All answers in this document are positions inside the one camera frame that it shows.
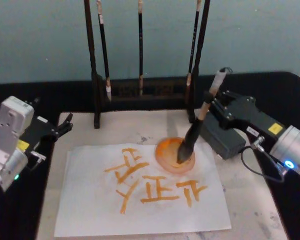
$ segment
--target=orange ink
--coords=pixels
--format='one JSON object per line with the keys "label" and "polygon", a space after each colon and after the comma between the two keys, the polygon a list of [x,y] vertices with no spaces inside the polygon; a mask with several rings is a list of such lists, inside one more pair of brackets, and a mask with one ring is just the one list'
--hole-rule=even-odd
{"label": "orange ink", "polygon": [[[122,153],[129,152],[134,161],[137,161],[138,159],[142,158],[142,156],[135,156],[134,152],[137,152],[137,151],[138,150],[136,150],[134,148],[130,148],[130,147],[122,149]],[[130,163],[129,163],[129,160],[128,160],[128,156],[123,155],[123,159],[124,159],[124,164],[121,164],[119,166],[114,166],[114,167],[111,167],[111,168],[108,168],[108,169],[104,170],[104,172],[108,173],[108,172],[111,172],[111,171],[114,171],[114,170],[118,170],[120,168],[127,167],[128,169],[125,171],[125,173],[122,176],[120,176],[120,173],[118,171],[114,172],[114,174],[115,174],[115,176],[118,180],[118,182],[117,182],[118,184],[122,184],[127,179],[127,177],[129,177],[135,171],[149,165],[148,162],[140,162],[140,163],[138,163],[134,166],[131,166]]]}
{"label": "orange ink", "polygon": [[157,202],[161,200],[176,200],[179,196],[162,196],[163,191],[172,191],[171,188],[162,187],[160,184],[160,180],[166,179],[165,176],[142,176],[144,179],[155,180],[156,185],[156,195],[157,197],[152,197],[151,195],[151,185],[150,182],[146,182],[146,194],[148,198],[142,198],[140,201],[144,203]]}
{"label": "orange ink", "polygon": [[[184,181],[184,182],[177,182],[175,185],[177,188],[190,186],[193,196],[194,196],[194,199],[198,202],[199,201],[199,193],[202,190],[206,189],[208,186],[201,186],[201,187],[197,188],[197,183],[198,183],[197,180],[189,180],[189,181]],[[192,200],[190,198],[190,190],[188,188],[184,188],[183,193],[186,198],[186,202],[187,202],[188,206],[191,208]]]}
{"label": "orange ink", "polygon": [[139,180],[135,181],[134,184],[129,188],[129,190],[128,190],[128,192],[126,194],[124,194],[124,193],[122,193],[122,192],[120,192],[118,190],[115,190],[118,194],[120,194],[123,197],[123,203],[122,203],[121,210],[120,210],[121,214],[125,214],[126,213],[126,208],[127,208],[128,200],[129,200],[132,192],[137,187],[138,183],[139,183]]}

